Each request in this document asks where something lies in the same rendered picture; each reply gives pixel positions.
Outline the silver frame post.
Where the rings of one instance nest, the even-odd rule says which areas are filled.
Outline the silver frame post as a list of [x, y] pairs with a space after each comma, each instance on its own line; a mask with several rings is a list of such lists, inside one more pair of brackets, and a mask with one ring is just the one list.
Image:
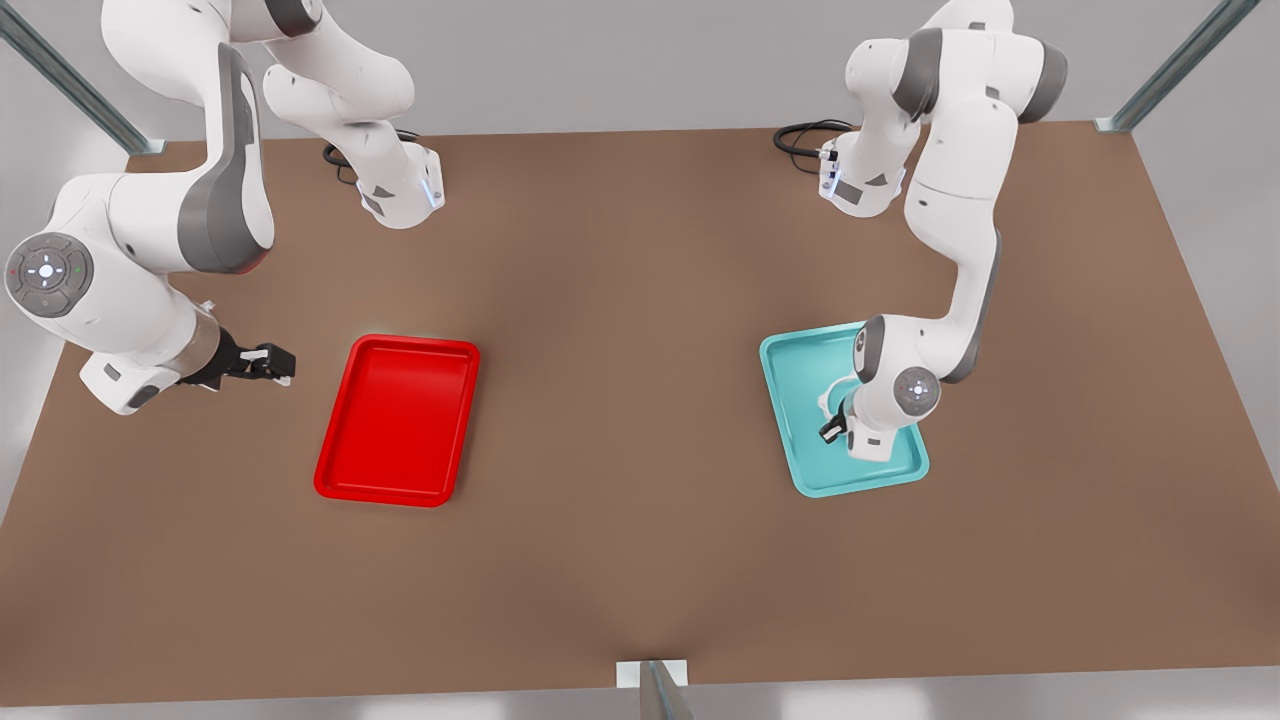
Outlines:
[[1132, 133], [1261, 3], [1220, 0], [1112, 115], [1093, 120], [1094, 129], [1101, 135]]
[[684, 696], [689, 685], [686, 660], [621, 661], [614, 671], [617, 688], [639, 691], [640, 720], [694, 720]]
[[0, 0], [0, 38], [129, 156], [164, 151], [165, 141], [145, 137], [8, 0]]

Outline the teal rectangular tray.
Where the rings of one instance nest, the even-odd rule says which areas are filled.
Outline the teal rectangular tray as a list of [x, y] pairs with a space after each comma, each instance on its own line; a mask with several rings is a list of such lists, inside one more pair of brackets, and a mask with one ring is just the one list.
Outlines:
[[850, 457], [844, 437], [832, 445], [820, 438], [819, 428], [827, 420], [817, 406], [818, 396], [832, 380], [855, 374], [852, 346], [861, 325], [854, 322], [773, 334], [759, 347], [792, 482], [810, 498], [910, 483], [931, 469], [916, 425], [897, 430], [892, 454], [883, 462]]

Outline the red rectangular tray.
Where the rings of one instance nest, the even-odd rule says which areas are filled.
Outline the red rectangular tray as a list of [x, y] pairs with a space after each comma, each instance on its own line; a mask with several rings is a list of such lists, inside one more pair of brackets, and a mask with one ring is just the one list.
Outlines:
[[355, 341], [314, 473], [325, 498], [434, 509], [451, 500], [481, 354], [465, 341]]

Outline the white drainage pipe clamp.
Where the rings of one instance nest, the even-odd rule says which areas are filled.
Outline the white drainage pipe clamp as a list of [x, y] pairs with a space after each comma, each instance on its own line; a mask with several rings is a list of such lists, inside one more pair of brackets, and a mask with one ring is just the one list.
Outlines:
[[818, 396], [817, 406], [826, 420], [844, 415], [840, 409], [842, 402], [861, 384], [856, 374], [840, 377], [832, 380]]

